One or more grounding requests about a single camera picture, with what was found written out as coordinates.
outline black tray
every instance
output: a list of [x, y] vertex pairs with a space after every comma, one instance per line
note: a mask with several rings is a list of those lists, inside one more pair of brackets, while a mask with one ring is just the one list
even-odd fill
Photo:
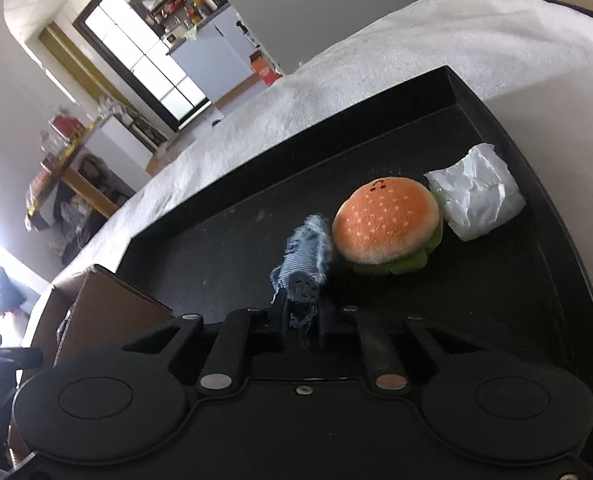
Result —
[[[177, 314], [220, 321], [265, 307], [268, 275], [305, 217], [332, 219], [362, 184], [448, 167], [490, 142], [528, 207], [471, 242], [446, 228], [428, 266], [359, 277], [334, 266], [327, 291], [387, 320], [422, 316], [575, 373], [593, 391], [593, 293], [561, 218], [514, 142], [448, 67], [388, 89], [236, 168], [135, 237], [119, 276]], [[593, 432], [583, 452], [593, 465]]]

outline white tablecloth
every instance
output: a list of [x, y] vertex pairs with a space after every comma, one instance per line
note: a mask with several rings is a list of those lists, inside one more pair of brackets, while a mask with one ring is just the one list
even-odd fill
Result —
[[523, 151], [593, 283], [593, 19], [539, 0], [421, 0], [340, 41], [190, 145], [64, 273], [94, 263], [115, 270], [131, 237], [219, 176], [343, 108], [445, 64]]

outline window pane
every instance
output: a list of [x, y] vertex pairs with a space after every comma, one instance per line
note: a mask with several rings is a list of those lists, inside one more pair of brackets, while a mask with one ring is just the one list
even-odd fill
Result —
[[192, 110], [190, 102], [188, 102], [176, 88], [161, 99], [161, 103], [177, 119], [182, 118], [186, 113]]
[[114, 23], [109, 19], [107, 14], [103, 12], [103, 10], [97, 7], [88, 16], [87, 20], [85, 20], [85, 25], [87, 25], [90, 30], [97, 35], [99, 40], [103, 40], [110, 29], [114, 26]]
[[198, 105], [203, 99], [206, 98], [206, 95], [201, 92], [201, 89], [196, 86], [194, 81], [189, 77], [183, 79], [180, 84], [177, 85], [177, 88], [187, 97], [193, 105]]
[[123, 0], [103, 0], [100, 7], [143, 52], [150, 50], [159, 41], [147, 23]]
[[170, 56], [165, 54], [169, 51], [163, 43], [157, 43], [150, 52], [147, 53], [152, 62], [163, 72], [173, 84], [178, 84], [185, 76], [183, 69], [177, 65]]
[[128, 68], [132, 68], [143, 57], [143, 53], [116, 25], [103, 39], [103, 43]]
[[157, 99], [161, 99], [174, 87], [169, 79], [147, 57], [144, 57], [134, 66], [132, 73]]

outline screw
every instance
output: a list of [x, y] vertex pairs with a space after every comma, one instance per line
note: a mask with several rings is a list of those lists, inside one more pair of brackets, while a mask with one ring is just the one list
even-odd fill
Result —
[[311, 386], [297, 386], [296, 393], [299, 395], [311, 395], [314, 393], [314, 388]]
[[223, 390], [232, 384], [232, 378], [225, 374], [208, 374], [201, 377], [201, 386], [208, 390]]
[[407, 379], [398, 374], [383, 374], [379, 375], [374, 381], [376, 386], [382, 390], [402, 390], [407, 386]]

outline white plastic packaging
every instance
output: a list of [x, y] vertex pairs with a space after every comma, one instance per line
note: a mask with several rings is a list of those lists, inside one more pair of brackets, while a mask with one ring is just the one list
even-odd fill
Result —
[[492, 144], [477, 144], [454, 166], [425, 176], [447, 223], [463, 241], [512, 220], [525, 199]]

